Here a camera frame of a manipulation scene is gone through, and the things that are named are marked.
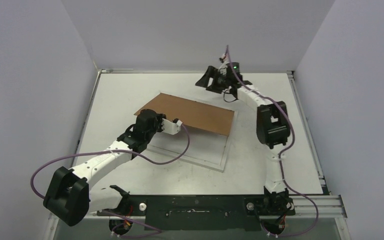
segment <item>white wall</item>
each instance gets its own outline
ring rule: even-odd
[[[351,236],[384,239],[384,1],[336,0],[295,78]]]
[[[0,0],[0,240],[41,239],[35,169],[74,152],[96,77],[59,0]],[[55,164],[38,176],[45,194]]]
[[[294,70],[334,0],[62,0],[98,68]]]

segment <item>cardboard sheet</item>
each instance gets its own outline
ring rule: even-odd
[[[165,93],[160,93],[149,101],[135,115],[138,115],[142,109],[152,109],[158,114],[165,114],[170,121],[180,119],[186,126],[224,136],[229,136],[235,114],[229,109]]]

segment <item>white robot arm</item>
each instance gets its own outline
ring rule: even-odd
[[[174,135],[182,122],[166,119],[151,109],[144,109],[126,132],[120,135],[103,152],[70,169],[57,169],[49,184],[43,205],[69,226],[74,226],[90,212],[115,209],[129,194],[116,185],[102,189],[94,185],[118,166],[127,163],[136,153],[147,148],[155,133]]]
[[[238,82],[233,73],[234,70],[242,81],[238,62],[232,62],[232,69],[229,67],[229,59],[225,54],[220,58],[220,61],[222,64],[219,68],[208,66],[204,76],[195,85],[218,94],[228,91],[257,112],[256,134],[258,140],[267,147],[269,152],[266,156],[267,172],[264,194],[273,194],[275,197],[277,194],[283,194],[282,197],[287,199],[288,189],[283,181],[279,164],[281,159],[279,159],[278,155],[282,147],[277,145],[286,145],[288,136],[291,133],[290,126],[271,101],[262,99],[258,95],[259,90],[251,82],[243,81],[246,87]],[[286,104],[282,101],[278,102],[278,104],[287,113]]]

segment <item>white table surface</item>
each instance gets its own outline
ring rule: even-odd
[[[178,93],[179,96],[188,96],[238,110],[237,120],[230,133],[232,145],[224,172],[183,161],[168,165],[154,165],[136,157],[101,179],[95,188],[118,185],[136,195],[228,195],[264,192],[266,176],[264,156],[267,155],[267,150],[256,136],[257,114],[241,101],[226,103],[221,94],[195,86],[195,82],[202,75],[201,73],[102,74],[78,152],[95,152],[105,149],[135,122],[136,117],[133,114],[140,107],[160,92]],[[287,75],[285,73],[245,73],[243,76],[263,95],[286,103],[288,115],[296,133],[295,145],[286,152],[287,159],[284,160],[287,182],[301,193],[321,194],[322,188],[315,161]],[[147,150],[143,154],[158,162],[170,160],[170,157]],[[75,165],[87,159],[89,157],[79,157]]]

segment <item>bolt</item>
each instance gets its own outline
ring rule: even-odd
[[[246,209],[248,209],[249,211],[254,210],[254,203],[248,202],[248,204],[246,204]]]
[[[141,204],[139,204],[139,210],[141,210],[141,211],[145,211],[147,209],[147,205],[145,204],[145,203],[141,203]]]

